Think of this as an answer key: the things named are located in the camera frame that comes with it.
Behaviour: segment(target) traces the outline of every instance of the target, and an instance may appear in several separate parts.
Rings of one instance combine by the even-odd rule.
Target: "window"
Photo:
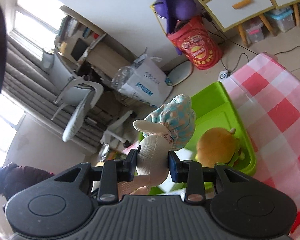
[[[59,9],[62,5],[58,0],[17,0],[12,36],[17,36],[17,41],[36,55],[42,49],[53,49],[55,36],[66,16]]]
[[[25,112],[4,95],[0,95],[0,166],[4,164],[10,144]]]

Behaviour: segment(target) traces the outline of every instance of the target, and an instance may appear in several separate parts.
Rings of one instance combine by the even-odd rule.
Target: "chair armrest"
[[[53,55],[53,53],[51,54],[51,53],[48,53],[44,50],[42,50],[42,52],[43,52],[42,61],[41,61],[41,65],[39,67],[43,71],[49,72],[49,70],[53,66],[54,55]]]
[[[95,90],[95,94],[90,102],[90,108],[93,108],[95,106],[95,104],[97,103],[97,101],[99,100],[99,98],[101,97],[102,93],[103,93],[103,86],[99,83],[96,82],[91,82],[90,81],[90,77],[88,75],[84,75],[82,77],[77,77],[76,79],[71,80],[64,88],[63,90],[59,93],[59,95],[57,96],[56,100],[54,101],[55,104],[57,104],[61,98],[63,97],[63,95],[72,87],[80,85],[80,84],[86,84],[88,86],[91,86],[94,88]]]

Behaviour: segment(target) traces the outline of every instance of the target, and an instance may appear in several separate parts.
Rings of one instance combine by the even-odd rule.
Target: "wooden table leg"
[[[264,16],[264,14],[260,14],[259,18],[263,22],[263,24],[266,26],[266,28],[269,30],[272,36],[275,36],[274,29],[272,28],[270,22],[267,20],[267,18]]]
[[[242,39],[243,45],[248,48],[249,45],[248,45],[248,41],[247,41],[247,36],[246,36],[246,32],[244,31],[242,24],[238,25],[238,31],[239,31],[240,37]]]
[[[298,4],[295,3],[293,5],[293,11],[294,11],[294,17],[296,18],[296,25],[298,27],[300,27],[300,14],[299,14],[299,8],[298,8]]]

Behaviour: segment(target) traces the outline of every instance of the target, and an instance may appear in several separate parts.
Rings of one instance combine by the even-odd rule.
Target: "person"
[[[19,167],[15,163],[9,163],[0,167],[0,195],[8,201],[16,193],[52,176],[54,174],[47,171],[29,166]]]

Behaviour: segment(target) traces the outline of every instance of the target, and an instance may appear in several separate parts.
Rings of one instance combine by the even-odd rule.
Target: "metal screw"
[[[200,194],[190,194],[188,200],[191,202],[200,202],[203,200],[203,196]]]
[[[113,195],[113,194],[103,194],[103,195],[101,195],[100,200],[104,201],[104,202],[111,202],[111,201],[115,200],[115,195]]]
[[[90,76],[89,75],[83,75],[82,77],[85,81],[90,81]]]

